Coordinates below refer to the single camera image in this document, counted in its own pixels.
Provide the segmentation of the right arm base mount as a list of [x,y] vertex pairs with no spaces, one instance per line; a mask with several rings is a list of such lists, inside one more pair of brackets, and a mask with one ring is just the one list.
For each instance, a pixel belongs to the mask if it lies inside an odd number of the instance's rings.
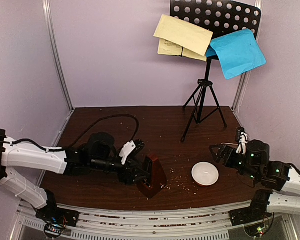
[[261,221],[264,217],[269,218],[271,216],[272,214],[268,213],[265,209],[252,206],[229,212],[229,218],[233,227]]

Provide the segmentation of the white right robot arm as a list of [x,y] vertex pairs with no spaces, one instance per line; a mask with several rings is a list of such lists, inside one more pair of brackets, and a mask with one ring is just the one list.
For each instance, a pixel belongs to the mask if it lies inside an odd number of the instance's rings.
[[226,144],[211,145],[213,160],[264,189],[255,192],[250,206],[229,212],[233,226],[260,221],[275,213],[300,216],[300,170],[291,163],[270,160],[270,146],[260,140],[249,141],[245,153]]

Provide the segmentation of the red wooden metronome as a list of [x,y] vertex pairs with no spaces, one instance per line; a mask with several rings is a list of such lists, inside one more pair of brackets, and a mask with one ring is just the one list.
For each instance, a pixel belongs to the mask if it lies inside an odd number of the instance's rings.
[[142,167],[149,176],[136,185],[146,198],[151,199],[167,186],[167,176],[158,156],[155,154],[147,155]]

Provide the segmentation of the clear plastic metronome cover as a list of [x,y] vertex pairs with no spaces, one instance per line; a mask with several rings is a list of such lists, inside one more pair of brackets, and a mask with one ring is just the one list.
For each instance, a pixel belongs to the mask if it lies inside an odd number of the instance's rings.
[[228,145],[228,146],[238,146],[238,143],[229,143],[229,142],[222,142],[222,145]]

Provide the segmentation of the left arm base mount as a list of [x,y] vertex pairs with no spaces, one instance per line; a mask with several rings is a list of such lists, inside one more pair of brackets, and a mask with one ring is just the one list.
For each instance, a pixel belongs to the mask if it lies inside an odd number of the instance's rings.
[[36,217],[47,224],[55,224],[58,227],[76,227],[80,213],[75,210],[57,208],[56,211],[34,209]]

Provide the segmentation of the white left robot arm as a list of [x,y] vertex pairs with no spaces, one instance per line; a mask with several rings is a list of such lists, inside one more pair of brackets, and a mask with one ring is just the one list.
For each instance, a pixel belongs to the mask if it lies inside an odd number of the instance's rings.
[[136,159],[144,148],[142,140],[128,141],[120,151],[115,138],[106,132],[94,133],[79,148],[43,147],[31,139],[14,140],[0,129],[0,185],[31,204],[51,222],[62,218],[54,194],[37,187],[15,171],[15,167],[45,170],[65,176],[84,176],[92,171],[116,173],[120,182],[132,185],[150,180],[148,167]]

